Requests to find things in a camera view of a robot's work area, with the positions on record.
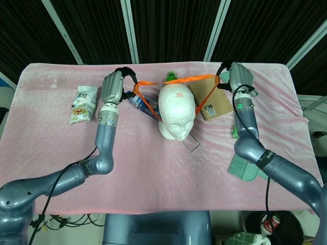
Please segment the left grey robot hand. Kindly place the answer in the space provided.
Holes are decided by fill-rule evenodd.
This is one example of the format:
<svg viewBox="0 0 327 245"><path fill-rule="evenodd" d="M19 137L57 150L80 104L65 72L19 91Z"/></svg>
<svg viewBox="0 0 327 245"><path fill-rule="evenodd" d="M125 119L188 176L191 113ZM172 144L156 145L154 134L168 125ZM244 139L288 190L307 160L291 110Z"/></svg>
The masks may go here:
<svg viewBox="0 0 327 245"><path fill-rule="evenodd" d="M114 72L104 78L100 100L107 104L120 104L123 100L134 98L134 92L125 92L123 89L124 78L130 76L137 84L136 73L129 67L117 68Z"/></svg>

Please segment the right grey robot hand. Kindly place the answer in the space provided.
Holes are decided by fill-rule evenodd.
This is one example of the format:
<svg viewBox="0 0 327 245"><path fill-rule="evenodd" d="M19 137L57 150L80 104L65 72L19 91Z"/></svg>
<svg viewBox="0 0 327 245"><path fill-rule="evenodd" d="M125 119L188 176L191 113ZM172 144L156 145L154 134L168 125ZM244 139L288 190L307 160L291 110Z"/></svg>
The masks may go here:
<svg viewBox="0 0 327 245"><path fill-rule="evenodd" d="M238 62L224 61L221 63L216 75L220 77L222 71L226 69L229 72L229 79L226 83L219 83L217 88L231 92L245 92L257 96L255 88L252 85L253 75L245 66Z"/></svg>

